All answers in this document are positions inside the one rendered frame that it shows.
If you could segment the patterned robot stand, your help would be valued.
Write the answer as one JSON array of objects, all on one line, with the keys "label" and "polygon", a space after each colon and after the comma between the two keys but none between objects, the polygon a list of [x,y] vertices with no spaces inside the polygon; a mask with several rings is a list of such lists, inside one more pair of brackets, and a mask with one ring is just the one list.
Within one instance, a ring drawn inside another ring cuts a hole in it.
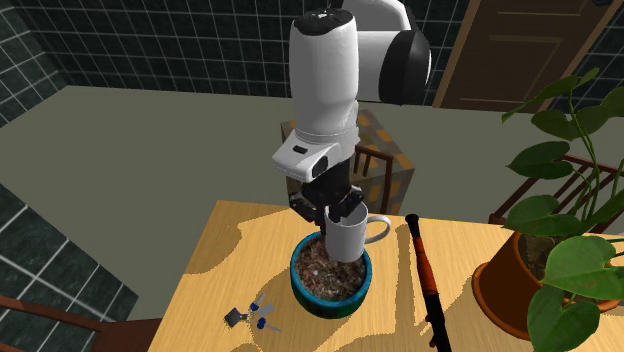
[{"label": "patterned robot stand", "polygon": [[377,118],[366,109],[357,116],[359,146],[392,157],[390,186],[386,186],[386,161],[361,153],[358,167],[355,155],[349,160],[349,183],[358,186],[364,194],[364,203],[370,213],[397,215],[406,196],[415,168]]}]

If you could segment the blue bowl with brown filling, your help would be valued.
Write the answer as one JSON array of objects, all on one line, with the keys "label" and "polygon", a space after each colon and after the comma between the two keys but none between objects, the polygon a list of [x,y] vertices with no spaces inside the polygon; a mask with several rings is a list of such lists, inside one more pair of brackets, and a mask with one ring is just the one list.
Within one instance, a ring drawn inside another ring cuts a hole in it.
[{"label": "blue bowl with brown filling", "polygon": [[297,244],[289,275],[293,294],[306,311],[324,319],[340,319],[353,314],[365,300],[372,264],[366,251],[351,263],[330,259],[324,237],[315,232]]}]

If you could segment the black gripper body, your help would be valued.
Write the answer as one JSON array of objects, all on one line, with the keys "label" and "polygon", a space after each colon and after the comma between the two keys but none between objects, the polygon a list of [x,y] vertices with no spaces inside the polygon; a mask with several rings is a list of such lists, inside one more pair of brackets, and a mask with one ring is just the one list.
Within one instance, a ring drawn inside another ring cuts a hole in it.
[{"label": "black gripper body", "polygon": [[325,171],[311,183],[302,185],[302,196],[315,207],[338,204],[350,191],[350,160]]}]

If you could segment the key bunch with blue caps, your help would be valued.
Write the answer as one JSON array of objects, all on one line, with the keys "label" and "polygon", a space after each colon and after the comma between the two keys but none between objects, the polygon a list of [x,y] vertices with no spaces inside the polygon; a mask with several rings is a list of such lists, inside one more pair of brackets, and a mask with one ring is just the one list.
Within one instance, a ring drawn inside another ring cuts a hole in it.
[{"label": "key bunch with blue caps", "polygon": [[280,332],[281,329],[270,325],[267,317],[275,311],[275,307],[270,302],[264,302],[265,294],[261,293],[252,301],[246,312],[240,312],[237,308],[232,308],[225,316],[224,322],[228,328],[235,327],[238,323],[245,322],[255,326],[258,330],[270,329]]}]

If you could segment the wooden table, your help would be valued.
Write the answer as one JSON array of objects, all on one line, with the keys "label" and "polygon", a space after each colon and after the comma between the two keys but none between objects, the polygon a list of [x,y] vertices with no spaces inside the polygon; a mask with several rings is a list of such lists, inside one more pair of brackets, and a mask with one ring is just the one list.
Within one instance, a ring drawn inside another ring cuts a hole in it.
[{"label": "wooden table", "polygon": [[[149,352],[434,352],[404,219],[367,248],[372,282],[352,315],[327,320],[307,312],[290,285],[291,255],[313,224],[283,206],[218,201],[179,281]],[[509,238],[496,225],[421,219],[453,352],[533,352],[495,326],[471,290],[474,270]],[[258,330],[224,316],[246,312],[261,293],[281,329]]]}]

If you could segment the brown wooden door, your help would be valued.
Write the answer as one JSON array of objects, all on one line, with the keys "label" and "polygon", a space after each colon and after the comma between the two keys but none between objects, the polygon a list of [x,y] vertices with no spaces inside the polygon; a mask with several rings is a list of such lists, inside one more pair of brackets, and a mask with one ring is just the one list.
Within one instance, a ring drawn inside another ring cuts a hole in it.
[{"label": "brown wooden door", "polygon": [[471,0],[432,106],[506,112],[571,75],[624,0]]}]

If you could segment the brown wooden chair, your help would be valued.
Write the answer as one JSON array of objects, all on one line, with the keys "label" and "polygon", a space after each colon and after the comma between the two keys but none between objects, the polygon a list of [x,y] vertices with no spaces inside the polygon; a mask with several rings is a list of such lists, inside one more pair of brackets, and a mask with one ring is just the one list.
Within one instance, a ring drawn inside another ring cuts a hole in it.
[{"label": "brown wooden chair", "polygon": [[[573,166],[573,172],[564,176],[561,180],[547,180],[547,183],[557,190],[550,192],[557,201],[558,205],[553,209],[553,214],[572,214],[576,209],[581,214],[585,205],[590,206],[592,202],[591,195],[598,191],[607,192],[611,195],[611,187],[618,182],[618,185],[624,185],[624,169],[616,175],[617,168],[605,164],[598,164],[599,176],[598,185],[592,184],[592,189],[585,191],[583,178],[593,182],[593,163],[588,159],[583,159],[570,154],[565,154],[556,162],[568,162]],[[506,215],[510,210],[522,199],[528,197],[527,192],[538,182],[537,178],[527,178],[510,197],[493,213],[489,215],[488,222],[490,224],[504,225]]]},{"label": "brown wooden chair", "polygon": [[356,145],[354,157],[353,157],[353,173],[354,174],[358,173],[361,155],[365,155],[365,162],[364,162],[363,171],[362,171],[363,177],[367,176],[369,168],[370,168],[370,162],[373,158],[383,160],[385,162],[383,194],[381,196],[381,203],[380,203],[379,210],[382,214],[386,214],[388,210],[390,191],[392,187],[392,172],[393,172],[394,157],[392,155],[385,154],[380,151],[369,149],[361,145]]},{"label": "brown wooden chair", "polygon": [[161,319],[98,322],[49,306],[0,295],[0,308],[41,316],[97,333],[89,352],[147,352]]}]

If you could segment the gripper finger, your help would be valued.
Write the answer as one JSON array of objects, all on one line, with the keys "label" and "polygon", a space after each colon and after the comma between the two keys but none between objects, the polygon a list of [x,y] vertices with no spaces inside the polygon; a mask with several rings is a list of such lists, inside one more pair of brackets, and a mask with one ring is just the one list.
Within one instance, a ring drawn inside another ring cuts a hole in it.
[{"label": "gripper finger", "polygon": [[301,192],[289,195],[289,207],[307,222],[321,226],[324,222],[323,209],[307,200]]},{"label": "gripper finger", "polygon": [[361,188],[352,188],[351,191],[338,204],[330,207],[330,219],[340,221],[347,218],[363,201],[364,194]]}]

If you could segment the black and orange stick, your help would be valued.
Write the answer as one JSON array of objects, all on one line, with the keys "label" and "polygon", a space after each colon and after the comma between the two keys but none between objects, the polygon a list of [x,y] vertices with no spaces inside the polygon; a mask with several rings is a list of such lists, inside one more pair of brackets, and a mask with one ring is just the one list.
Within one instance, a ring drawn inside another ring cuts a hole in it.
[{"label": "black and orange stick", "polygon": [[438,352],[452,352],[434,273],[421,237],[419,216],[408,214],[405,216],[405,221],[415,249],[416,269],[426,308],[425,321],[431,324],[433,331],[429,346],[436,348]]}]

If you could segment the white mug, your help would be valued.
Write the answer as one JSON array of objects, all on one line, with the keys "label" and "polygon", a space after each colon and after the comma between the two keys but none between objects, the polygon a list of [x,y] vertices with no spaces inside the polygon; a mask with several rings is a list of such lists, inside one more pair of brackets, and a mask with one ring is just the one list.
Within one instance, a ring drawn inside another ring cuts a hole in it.
[{"label": "white mug", "polygon": [[[387,216],[370,216],[364,202],[346,217],[331,213],[330,208],[326,207],[324,218],[326,252],[332,260],[341,263],[358,260],[364,252],[364,246],[385,238],[392,225]],[[385,228],[380,233],[368,237],[367,226],[373,222],[384,223]]]}]

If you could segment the green plant in orange pot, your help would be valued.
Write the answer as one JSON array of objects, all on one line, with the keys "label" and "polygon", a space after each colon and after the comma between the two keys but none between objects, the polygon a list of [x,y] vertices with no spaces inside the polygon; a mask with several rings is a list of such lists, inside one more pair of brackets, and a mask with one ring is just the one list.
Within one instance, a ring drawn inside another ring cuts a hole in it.
[{"label": "green plant in orange pot", "polygon": [[613,188],[598,206],[602,167],[591,159],[576,170],[568,155],[576,139],[593,153],[591,134],[613,117],[624,117],[624,86],[596,106],[540,111],[531,122],[551,141],[521,151],[508,166],[529,180],[582,181],[568,213],[552,195],[528,197],[505,209],[504,226],[512,234],[472,276],[473,295],[485,315],[530,341],[534,352],[575,349],[596,332],[603,311],[598,304],[624,300],[624,267],[611,263],[618,255],[614,243],[594,233],[624,213],[624,189]]}]

